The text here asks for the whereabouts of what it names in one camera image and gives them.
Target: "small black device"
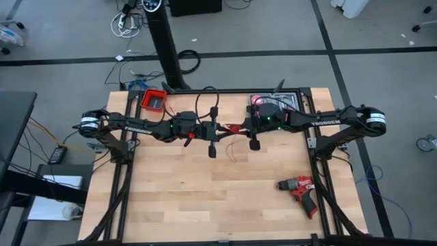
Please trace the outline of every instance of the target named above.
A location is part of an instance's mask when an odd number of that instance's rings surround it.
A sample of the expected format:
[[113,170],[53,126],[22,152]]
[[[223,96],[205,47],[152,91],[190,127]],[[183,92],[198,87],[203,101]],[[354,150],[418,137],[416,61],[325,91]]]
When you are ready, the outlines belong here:
[[62,159],[66,155],[67,147],[58,146],[53,151],[52,155],[50,156],[50,159],[48,160],[48,164],[60,164],[62,162]]
[[169,0],[171,15],[217,13],[222,10],[222,0]]

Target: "white cable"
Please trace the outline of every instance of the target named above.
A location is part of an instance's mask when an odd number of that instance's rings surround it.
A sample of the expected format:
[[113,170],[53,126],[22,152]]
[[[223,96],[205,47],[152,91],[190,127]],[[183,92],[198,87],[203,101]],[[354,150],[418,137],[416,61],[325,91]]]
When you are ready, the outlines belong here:
[[112,33],[114,33],[115,36],[119,37],[119,38],[133,38],[136,35],[138,35],[139,31],[140,31],[140,27],[136,27],[135,26],[135,22],[134,22],[134,18],[131,16],[130,17],[130,29],[126,29],[126,30],[122,30],[123,28],[119,28],[118,27],[118,32],[119,34],[116,34],[116,32],[114,31],[114,22],[117,19],[117,17],[121,16],[122,12],[118,12],[118,14],[116,16],[114,16],[114,18],[111,20],[111,31]]

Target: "drill chuck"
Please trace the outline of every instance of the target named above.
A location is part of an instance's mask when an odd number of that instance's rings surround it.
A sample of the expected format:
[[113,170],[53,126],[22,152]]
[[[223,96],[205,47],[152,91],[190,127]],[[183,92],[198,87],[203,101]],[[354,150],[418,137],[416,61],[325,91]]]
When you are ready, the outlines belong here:
[[277,184],[277,188],[280,191],[291,191],[298,188],[297,178],[291,178],[289,180],[280,181]]

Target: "desk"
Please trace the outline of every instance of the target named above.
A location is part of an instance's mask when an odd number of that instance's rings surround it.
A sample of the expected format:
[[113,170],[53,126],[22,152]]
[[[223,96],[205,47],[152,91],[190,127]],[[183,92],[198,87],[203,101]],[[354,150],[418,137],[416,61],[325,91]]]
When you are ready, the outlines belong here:
[[[334,109],[328,89],[311,91],[316,110]],[[127,92],[111,92],[108,110],[124,113],[127,96]],[[193,110],[195,97],[170,95],[167,108],[175,112]],[[209,112],[215,100],[215,94],[202,95],[199,114]],[[247,103],[248,94],[221,94],[217,121],[241,123]],[[161,117],[161,113],[141,109],[140,118],[158,121]],[[338,130],[338,126],[321,128],[323,135]],[[234,163],[225,151],[232,137],[218,143],[217,158],[210,159],[209,142],[192,141],[184,148],[182,140],[163,143],[138,135],[141,145],[135,151],[123,242],[298,239],[313,233],[323,237],[320,213],[309,220],[288,192],[275,189],[278,180],[311,176],[304,133],[275,131],[258,138],[261,150],[254,152],[248,139],[236,137]],[[346,158],[338,151],[334,155]],[[106,160],[97,162],[96,167]],[[337,159],[328,163],[338,204],[357,228],[366,232],[349,166]],[[79,239],[88,236],[102,218],[114,170],[114,164],[107,164],[91,177]],[[314,191],[311,196],[316,202]],[[331,232],[335,233],[328,205],[326,210]],[[119,212],[114,215],[112,238],[118,217]]]

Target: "black metal frame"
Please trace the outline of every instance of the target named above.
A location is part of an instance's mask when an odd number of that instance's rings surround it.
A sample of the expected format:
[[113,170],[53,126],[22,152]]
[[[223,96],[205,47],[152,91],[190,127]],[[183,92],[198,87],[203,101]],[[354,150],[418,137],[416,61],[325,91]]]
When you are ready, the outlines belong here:
[[[218,90],[220,94],[255,94],[255,93],[272,93],[272,89],[224,89],[224,90]],[[302,87],[302,88],[287,88],[287,89],[281,89],[279,92],[293,92],[297,95],[297,101],[300,110],[305,111],[304,107],[304,99],[305,96],[308,106],[310,108],[310,113],[315,113],[315,107],[311,95],[311,88],[308,87]],[[201,90],[177,90],[175,91],[175,95],[185,95],[185,94],[215,94],[215,91],[201,91]],[[129,91],[128,92],[128,100],[126,104],[126,115],[130,115],[130,112],[132,110],[132,103],[133,99],[138,98],[137,100],[137,108],[135,110],[135,117],[138,118],[141,112],[140,108],[140,100],[143,97],[144,92],[138,92],[138,91]],[[316,136],[320,136],[320,129],[319,127],[315,127],[315,134]],[[122,131],[121,139],[126,141],[126,131]],[[310,137],[309,131],[305,131],[305,137]],[[132,134],[132,140],[136,141],[137,134]],[[309,153],[309,161],[311,164],[312,174],[318,175],[317,172],[317,162],[314,161],[313,158],[311,158],[310,149],[308,148]],[[132,166],[134,164],[128,165],[128,169],[126,170],[126,177],[131,179],[132,172],[128,172],[129,170],[132,170]],[[322,163],[322,167],[325,173],[325,181],[326,186],[328,189],[329,195],[335,200],[335,194],[333,189],[332,180],[330,177],[329,168],[327,165],[327,162],[324,161]],[[115,196],[117,195],[118,191],[118,184],[120,180],[120,174],[122,172],[122,166],[117,165],[114,172],[114,179],[113,179],[113,185],[111,188],[111,199],[109,201],[109,204],[112,204]],[[324,198],[322,197],[322,194],[316,190],[317,198],[318,198],[318,208],[320,212],[320,218],[321,218],[321,224],[322,224],[322,230],[324,233],[324,236],[331,235],[330,228],[328,224],[328,217],[326,214],[326,208],[324,205]],[[128,203],[128,195],[124,198],[121,205],[120,210],[120,218],[118,221],[118,228],[117,228],[117,238],[122,241],[123,235],[124,235],[124,224],[126,220],[126,213],[127,213],[127,203]],[[343,230],[340,221],[338,220],[337,216],[333,214],[334,220],[335,220],[335,227],[338,235],[343,235]],[[109,240],[111,237],[111,228],[112,228],[112,219],[110,220],[110,223],[105,228],[104,231],[104,240]],[[176,242],[176,243],[128,243],[123,245],[228,245],[229,242]],[[232,245],[312,245],[314,244],[314,239],[294,239],[294,240],[269,240],[269,241],[232,241]]]

